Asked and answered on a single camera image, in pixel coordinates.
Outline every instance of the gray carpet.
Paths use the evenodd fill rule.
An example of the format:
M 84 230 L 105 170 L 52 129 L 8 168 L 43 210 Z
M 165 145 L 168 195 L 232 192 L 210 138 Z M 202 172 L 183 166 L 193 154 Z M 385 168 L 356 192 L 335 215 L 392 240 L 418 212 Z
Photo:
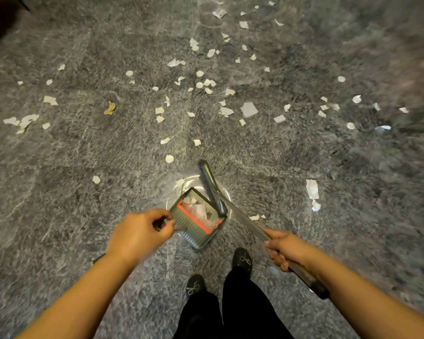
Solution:
M 215 1 L 228 11 L 221 20 Z M 158 205 L 200 158 L 244 212 L 266 215 L 260 224 L 293 230 L 424 313 L 424 0 L 268 1 L 28 0 L 32 13 L 19 11 L 0 39 L 0 339 L 38 317 L 127 213 Z M 208 58 L 210 49 L 220 53 Z M 173 58 L 186 65 L 167 67 Z M 187 91 L 205 78 L 217 83 L 212 95 Z M 321 96 L 340 110 L 318 116 Z M 229 118 L 218 114 L 223 99 Z M 103 114 L 108 101 L 113 116 Z M 244 102 L 259 113 L 242 127 Z M 164 106 L 158 124 L 154 109 Z M 20 135 L 2 121 L 28 114 L 40 117 Z M 307 178 L 319 184 L 318 212 Z M 170 338 L 189 275 L 202 273 L 220 297 L 237 246 L 250 251 L 253 280 L 295 338 L 357 337 L 231 219 L 202 251 L 174 237 L 138 267 L 96 338 Z

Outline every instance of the person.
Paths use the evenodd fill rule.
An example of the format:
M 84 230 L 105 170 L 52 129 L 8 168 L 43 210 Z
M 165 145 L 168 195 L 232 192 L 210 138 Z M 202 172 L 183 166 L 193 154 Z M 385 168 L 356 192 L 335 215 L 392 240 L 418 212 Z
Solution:
M 153 222 L 169 222 L 156 231 Z M 130 273 L 174 233 L 168 210 L 127 215 L 113 232 L 105 256 L 17 338 L 92 338 L 114 295 Z M 424 339 L 424 317 L 392 299 L 358 274 L 292 233 L 265 229 L 270 258 L 287 272 L 286 259 L 299 262 L 330 291 L 330 300 L 356 333 L 370 339 Z M 223 287 L 223 317 L 218 299 L 201 275 L 187 283 L 184 306 L 174 339 L 292 338 L 264 293 L 250 279 L 253 262 L 238 248 Z

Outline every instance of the black shoe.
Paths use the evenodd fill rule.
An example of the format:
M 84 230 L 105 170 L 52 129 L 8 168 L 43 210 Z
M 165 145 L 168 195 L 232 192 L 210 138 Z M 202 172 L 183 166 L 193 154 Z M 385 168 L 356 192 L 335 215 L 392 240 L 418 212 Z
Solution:
M 251 270 L 253 270 L 253 260 L 251 259 L 248 251 L 243 247 L 238 247 L 234 251 L 234 256 L 232 257 L 232 268 L 235 268 L 236 266 L 243 268 L 248 273 L 248 277 L 251 276 Z
M 185 287 L 185 293 L 187 295 L 187 299 L 189 299 L 192 295 L 196 294 L 198 291 L 207 290 L 206 282 L 204 282 L 203 277 L 197 273 L 190 277 L 187 282 L 187 286 Z

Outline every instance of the person's left hand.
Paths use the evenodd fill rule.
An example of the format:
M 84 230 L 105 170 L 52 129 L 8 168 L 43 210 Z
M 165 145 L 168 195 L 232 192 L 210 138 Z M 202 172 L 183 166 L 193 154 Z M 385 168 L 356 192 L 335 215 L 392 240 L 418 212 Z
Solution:
M 166 217 L 170 222 L 161 231 L 157 231 L 152 223 L 161 217 Z M 116 226 L 105 253 L 123 260 L 133 270 L 171 238 L 174 227 L 175 220 L 166 209 L 129 214 Z

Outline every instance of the black pants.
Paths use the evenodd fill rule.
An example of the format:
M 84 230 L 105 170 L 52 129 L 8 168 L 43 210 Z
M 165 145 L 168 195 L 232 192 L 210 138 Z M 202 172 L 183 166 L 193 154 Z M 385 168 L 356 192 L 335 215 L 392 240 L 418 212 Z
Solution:
M 173 339 L 193 338 L 294 339 L 268 298 L 240 267 L 226 276 L 223 321 L 214 294 L 201 290 L 187 301 Z

